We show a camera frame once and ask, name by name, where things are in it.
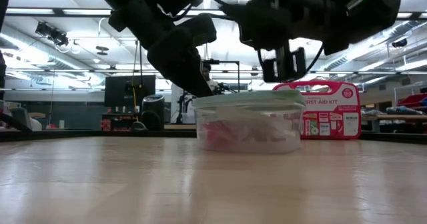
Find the computer monitor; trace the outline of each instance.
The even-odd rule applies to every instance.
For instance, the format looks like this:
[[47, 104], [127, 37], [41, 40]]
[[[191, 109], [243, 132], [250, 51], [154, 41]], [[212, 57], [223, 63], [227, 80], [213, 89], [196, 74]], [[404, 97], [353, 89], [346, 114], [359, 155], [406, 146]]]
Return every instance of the computer monitor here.
[[[133, 107], [132, 77], [105, 78], [104, 106]], [[141, 84], [141, 77], [133, 77], [133, 86]], [[143, 88], [135, 88], [136, 105], [141, 105], [144, 97], [155, 94], [155, 75], [142, 76]]]

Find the container lid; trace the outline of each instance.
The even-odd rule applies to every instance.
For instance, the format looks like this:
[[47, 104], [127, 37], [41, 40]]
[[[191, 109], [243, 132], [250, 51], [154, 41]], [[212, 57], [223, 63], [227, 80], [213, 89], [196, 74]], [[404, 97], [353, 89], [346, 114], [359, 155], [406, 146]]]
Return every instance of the container lid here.
[[306, 106], [306, 101], [304, 96], [296, 90], [254, 91], [227, 95], [215, 95], [193, 100], [193, 107], [195, 108], [221, 107], [231, 105], [275, 104], [297, 104]]

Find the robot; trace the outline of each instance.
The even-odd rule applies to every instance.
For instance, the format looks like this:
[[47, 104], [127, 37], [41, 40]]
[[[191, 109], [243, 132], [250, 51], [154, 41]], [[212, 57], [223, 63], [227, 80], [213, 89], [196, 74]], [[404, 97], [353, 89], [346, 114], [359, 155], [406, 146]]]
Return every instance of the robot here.
[[[284, 82], [303, 77], [323, 51], [345, 50], [392, 26], [400, 8], [400, 0], [251, 0], [245, 5], [214, 0], [226, 16], [202, 13], [176, 25], [203, 0], [105, 1], [113, 9], [109, 24], [117, 31], [128, 28], [147, 49], [153, 67], [197, 97], [213, 95], [196, 49], [216, 40], [212, 18], [235, 21], [240, 41], [258, 52], [264, 81]], [[290, 51], [289, 40], [298, 37], [323, 43], [308, 67], [303, 48]], [[276, 58], [262, 60], [261, 49], [275, 50]]]

